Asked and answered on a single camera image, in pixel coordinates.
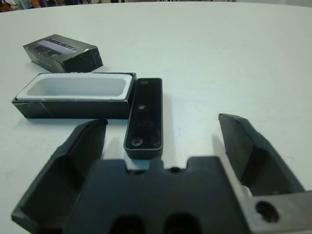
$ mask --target black box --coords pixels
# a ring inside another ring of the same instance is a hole
[[[54,34],[24,46],[31,61],[50,72],[91,72],[102,66],[98,48]]]
[[[26,118],[128,119],[136,78],[135,73],[39,74],[12,103]]]

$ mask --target gray metal piece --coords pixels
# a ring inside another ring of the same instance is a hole
[[[253,234],[312,234],[312,192],[238,200]],[[268,207],[257,210],[259,204],[268,204]]]

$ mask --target label on box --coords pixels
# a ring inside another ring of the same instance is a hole
[[[77,47],[63,43],[61,41],[57,41],[54,39],[46,39],[37,42],[40,46],[36,47],[35,50],[49,57],[57,56],[57,55],[68,55],[78,50]]]

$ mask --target white tabletop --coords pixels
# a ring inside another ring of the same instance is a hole
[[[247,118],[312,189],[312,8],[94,4],[1,13],[0,22],[2,233],[27,233],[10,221],[10,213],[55,149],[87,121],[27,120],[10,103],[46,72],[22,46],[51,34],[96,45],[104,63],[96,71],[163,79],[165,167],[185,167],[190,156],[219,155],[228,163],[218,114],[235,114]],[[125,156],[126,124],[109,121],[104,157],[142,166]]]

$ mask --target white foam insert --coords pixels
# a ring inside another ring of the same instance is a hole
[[[123,100],[131,75],[96,73],[50,73],[33,79],[17,100]]]

